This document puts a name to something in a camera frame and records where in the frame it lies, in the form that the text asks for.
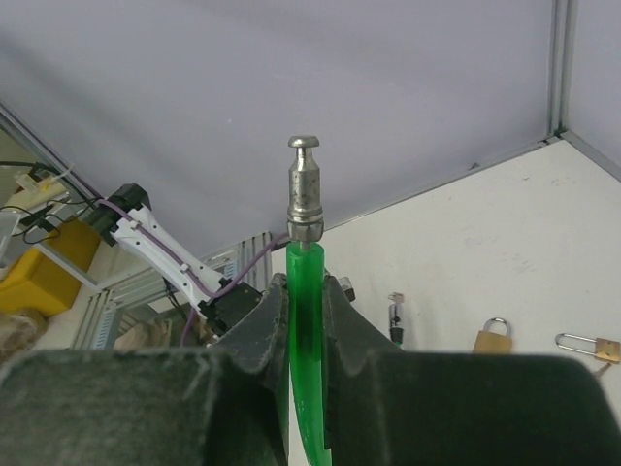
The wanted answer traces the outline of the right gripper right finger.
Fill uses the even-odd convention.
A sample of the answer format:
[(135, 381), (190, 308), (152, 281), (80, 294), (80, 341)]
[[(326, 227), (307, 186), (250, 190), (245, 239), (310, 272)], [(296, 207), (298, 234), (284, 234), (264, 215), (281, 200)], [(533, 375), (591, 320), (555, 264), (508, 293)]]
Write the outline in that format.
[(336, 465), (616, 465), (595, 377), (544, 355), (406, 351), (323, 284), (325, 446)]

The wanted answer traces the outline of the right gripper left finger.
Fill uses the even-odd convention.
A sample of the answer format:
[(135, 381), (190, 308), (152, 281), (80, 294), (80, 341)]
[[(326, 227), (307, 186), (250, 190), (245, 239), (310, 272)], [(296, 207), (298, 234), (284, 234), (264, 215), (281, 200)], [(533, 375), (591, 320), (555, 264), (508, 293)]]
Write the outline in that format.
[(1, 371), (5, 465), (284, 465), (288, 297), (206, 349), (39, 350)]

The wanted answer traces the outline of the large brass padlock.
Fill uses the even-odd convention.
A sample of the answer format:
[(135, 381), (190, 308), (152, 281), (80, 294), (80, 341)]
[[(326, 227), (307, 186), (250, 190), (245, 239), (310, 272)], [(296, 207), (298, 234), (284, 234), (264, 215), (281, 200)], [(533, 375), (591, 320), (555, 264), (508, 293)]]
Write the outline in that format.
[(512, 327), (502, 317), (485, 321), (478, 331), (473, 347), (476, 354), (510, 354), (513, 347)]

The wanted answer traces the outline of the green cable lock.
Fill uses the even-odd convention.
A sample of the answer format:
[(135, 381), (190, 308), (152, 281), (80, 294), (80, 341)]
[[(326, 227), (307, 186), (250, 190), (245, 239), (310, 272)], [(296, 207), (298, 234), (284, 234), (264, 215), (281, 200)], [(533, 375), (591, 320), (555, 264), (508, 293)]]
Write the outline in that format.
[(325, 276), (315, 136), (288, 141), (286, 274), (295, 414), (311, 465), (400, 465), (403, 434), (387, 365), (402, 349), (361, 317)]

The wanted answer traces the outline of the small brass padlock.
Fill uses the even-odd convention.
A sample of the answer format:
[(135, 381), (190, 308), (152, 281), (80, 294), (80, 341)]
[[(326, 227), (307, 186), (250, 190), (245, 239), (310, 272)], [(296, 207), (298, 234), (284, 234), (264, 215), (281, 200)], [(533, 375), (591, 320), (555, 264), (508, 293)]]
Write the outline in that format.
[(554, 342), (560, 350), (587, 355), (605, 363), (620, 363), (619, 341), (560, 333), (555, 336)]

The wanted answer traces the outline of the small padlock silver keys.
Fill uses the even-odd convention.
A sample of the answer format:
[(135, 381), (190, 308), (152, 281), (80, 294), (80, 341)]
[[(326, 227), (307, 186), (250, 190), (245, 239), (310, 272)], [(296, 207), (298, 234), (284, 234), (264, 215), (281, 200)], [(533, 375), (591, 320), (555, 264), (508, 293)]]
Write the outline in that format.
[(594, 377), (596, 379), (600, 379), (609, 368), (610, 368), (610, 364), (606, 363), (605, 365), (603, 365), (602, 367), (600, 367), (599, 369), (593, 372)]

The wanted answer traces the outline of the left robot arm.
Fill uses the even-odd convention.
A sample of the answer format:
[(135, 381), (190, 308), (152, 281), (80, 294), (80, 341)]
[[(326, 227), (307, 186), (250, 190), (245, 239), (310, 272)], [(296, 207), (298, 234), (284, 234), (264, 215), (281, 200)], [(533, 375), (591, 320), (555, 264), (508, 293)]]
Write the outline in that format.
[(262, 292), (245, 278), (271, 252), (271, 243), (252, 256), (237, 275), (227, 278), (192, 255), (161, 226), (147, 193), (134, 183), (96, 200), (89, 220), (102, 239), (143, 259), (185, 298), (191, 311), (181, 333), (182, 346), (198, 320), (221, 337), (261, 300)]

